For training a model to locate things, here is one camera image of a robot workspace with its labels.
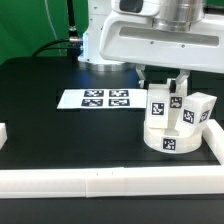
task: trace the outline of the black tabletop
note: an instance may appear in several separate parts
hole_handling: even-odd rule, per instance
[[[157,67],[149,67],[146,72],[153,83],[163,83],[178,74],[175,69]],[[189,93],[200,91],[218,96],[212,118],[221,125],[223,77],[192,72],[189,79]],[[81,69],[66,58],[7,61],[0,67],[0,122],[6,123],[8,134],[8,141],[0,151],[0,169],[219,164],[205,142],[197,151],[182,155],[150,149],[143,141],[143,109],[56,109],[65,89],[139,88],[138,81],[133,69],[94,72]],[[168,220],[218,223],[224,218],[222,199],[222,195],[203,195],[0,200],[0,213],[7,217],[0,220],[2,223],[38,223],[38,220],[45,220],[44,223],[167,223]]]

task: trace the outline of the black and white pattern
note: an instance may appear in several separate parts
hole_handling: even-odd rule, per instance
[[[165,103],[152,103],[152,115],[163,116],[165,114]]]
[[[110,97],[128,97],[129,91],[128,90],[110,90],[109,96]]]
[[[102,107],[102,99],[84,99],[82,101],[82,107]]]
[[[170,99],[170,108],[180,109],[182,107],[182,97],[171,97]]]
[[[210,110],[204,112],[202,115],[201,115],[201,119],[200,119],[200,122],[199,123],[202,123],[204,121],[206,121],[208,119],[208,115],[210,113]]]
[[[189,124],[194,124],[194,112],[189,111],[189,110],[184,110],[183,113],[183,121],[189,123]]]
[[[84,97],[103,97],[103,90],[86,90],[84,93]]]
[[[163,139],[163,149],[165,150],[176,150],[176,140],[175,139]]]
[[[109,99],[110,107],[129,107],[130,100],[129,99]]]

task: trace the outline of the white block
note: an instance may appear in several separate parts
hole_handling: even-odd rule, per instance
[[[152,129],[144,126],[144,141],[152,149],[170,154],[192,152],[201,146],[202,133],[180,136],[173,129]]]
[[[224,165],[224,131],[215,120],[209,120],[203,138],[218,159]]]
[[[167,85],[170,86],[171,79],[167,80]],[[183,102],[187,96],[188,80],[185,80],[180,89],[176,93],[170,94],[169,120],[168,128],[175,129],[177,119],[179,117]]]
[[[124,196],[124,178],[114,175],[122,169],[99,169],[95,176],[87,177],[86,197]]]
[[[85,172],[70,170],[0,171],[1,198],[85,197]]]
[[[167,128],[169,104],[170,91],[166,84],[149,85],[145,125],[149,128]]]
[[[124,169],[125,196],[224,192],[221,166]]]
[[[0,150],[7,140],[6,127],[4,123],[0,123]]]
[[[195,93],[185,97],[175,129],[191,136],[205,129],[217,97]]]

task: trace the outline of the green backdrop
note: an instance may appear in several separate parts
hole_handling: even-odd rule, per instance
[[[88,26],[87,0],[73,0],[79,35]],[[223,5],[223,0],[208,0]],[[67,38],[66,0],[48,0],[58,38]],[[43,44],[54,40],[48,23],[44,0],[0,0],[0,64],[13,57],[30,56]],[[42,55],[59,55],[58,51]]]

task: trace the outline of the white paper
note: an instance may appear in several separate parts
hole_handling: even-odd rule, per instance
[[[103,96],[94,93],[103,91]],[[143,89],[69,89],[65,90],[58,104],[58,109],[117,109],[117,108],[146,108],[147,90]]]

